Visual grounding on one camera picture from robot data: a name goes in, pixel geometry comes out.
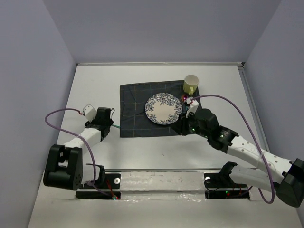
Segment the pale yellow cup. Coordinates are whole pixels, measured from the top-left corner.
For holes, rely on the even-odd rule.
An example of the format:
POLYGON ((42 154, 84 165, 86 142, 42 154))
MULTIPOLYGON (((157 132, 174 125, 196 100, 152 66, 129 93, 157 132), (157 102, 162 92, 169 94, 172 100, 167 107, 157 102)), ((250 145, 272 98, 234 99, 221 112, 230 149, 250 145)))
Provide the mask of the pale yellow cup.
POLYGON ((184 83, 183 83, 183 91, 192 96, 199 84, 199 78, 195 75, 187 75, 184 78, 184 83))

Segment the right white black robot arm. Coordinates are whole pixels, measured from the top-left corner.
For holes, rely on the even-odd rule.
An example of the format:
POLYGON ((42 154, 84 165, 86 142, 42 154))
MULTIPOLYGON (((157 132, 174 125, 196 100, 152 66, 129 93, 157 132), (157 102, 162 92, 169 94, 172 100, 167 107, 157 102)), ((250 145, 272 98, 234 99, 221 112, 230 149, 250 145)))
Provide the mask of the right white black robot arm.
POLYGON ((274 193, 285 204, 298 208, 304 199, 304 162, 273 155, 245 140, 237 132, 221 126, 209 109, 181 114, 172 129, 179 135, 196 134, 225 154, 238 157, 254 166, 242 167, 227 162, 218 175, 223 186, 242 183, 274 193))

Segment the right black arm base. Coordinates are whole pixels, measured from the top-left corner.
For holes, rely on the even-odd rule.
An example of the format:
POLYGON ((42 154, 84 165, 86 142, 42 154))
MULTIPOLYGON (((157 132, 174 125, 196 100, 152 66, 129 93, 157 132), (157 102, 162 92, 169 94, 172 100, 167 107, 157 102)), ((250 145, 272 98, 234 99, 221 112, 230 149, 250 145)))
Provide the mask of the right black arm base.
POLYGON ((249 199, 252 187, 235 183, 230 174, 235 162, 227 162, 219 172, 204 173, 204 187, 206 199, 249 199))

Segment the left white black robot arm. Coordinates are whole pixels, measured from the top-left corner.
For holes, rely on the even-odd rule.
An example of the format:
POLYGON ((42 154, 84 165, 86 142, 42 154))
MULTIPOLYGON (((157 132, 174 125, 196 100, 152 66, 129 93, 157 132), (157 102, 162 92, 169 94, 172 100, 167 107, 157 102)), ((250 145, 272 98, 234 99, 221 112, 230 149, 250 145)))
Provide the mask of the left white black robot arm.
POLYGON ((108 136, 111 126, 114 124, 112 120, 114 111, 113 108, 106 107, 95 109, 88 104, 82 111, 75 108, 64 108, 46 115, 45 123, 49 127, 70 134, 74 138, 65 144, 54 144, 50 147, 43 176, 45 186, 77 190, 84 183, 95 189, 104 185, 105 168, 96 164, 92 147, 101 143, 108 136), (61 111, 75 111, 84 116, 87 120, 84 130, 80 134, 76 134, 52 125, 48 118, 61 111), (84 180, 83 155, 86 151, 91 156, 92 163, 89 167, 93 169, 93 172, 84 180))

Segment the blue white patterned plate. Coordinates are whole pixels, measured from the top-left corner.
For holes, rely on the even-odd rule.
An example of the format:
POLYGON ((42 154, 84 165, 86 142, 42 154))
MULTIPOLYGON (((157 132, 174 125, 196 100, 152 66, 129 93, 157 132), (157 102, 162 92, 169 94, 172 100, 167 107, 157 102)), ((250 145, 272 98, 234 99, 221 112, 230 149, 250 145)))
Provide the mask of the blue white patterned plate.
POLYGON ((158 93, 151 96, 144 106, 146 116, 159 125, 175 123, 183 112, 181 101, 168 93, 158 93))

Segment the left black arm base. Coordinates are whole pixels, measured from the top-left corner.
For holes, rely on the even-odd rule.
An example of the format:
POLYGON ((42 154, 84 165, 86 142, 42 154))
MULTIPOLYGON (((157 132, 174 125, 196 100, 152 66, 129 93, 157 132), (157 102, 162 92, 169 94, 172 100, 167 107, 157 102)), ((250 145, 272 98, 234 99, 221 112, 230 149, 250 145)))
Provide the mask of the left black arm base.
POLYGON ((76 191, 75 198, 80 200, 120 200, 121 173, 109 172, 104 166, 97 165, 98 175, 94 186, 83 183, 76 191))

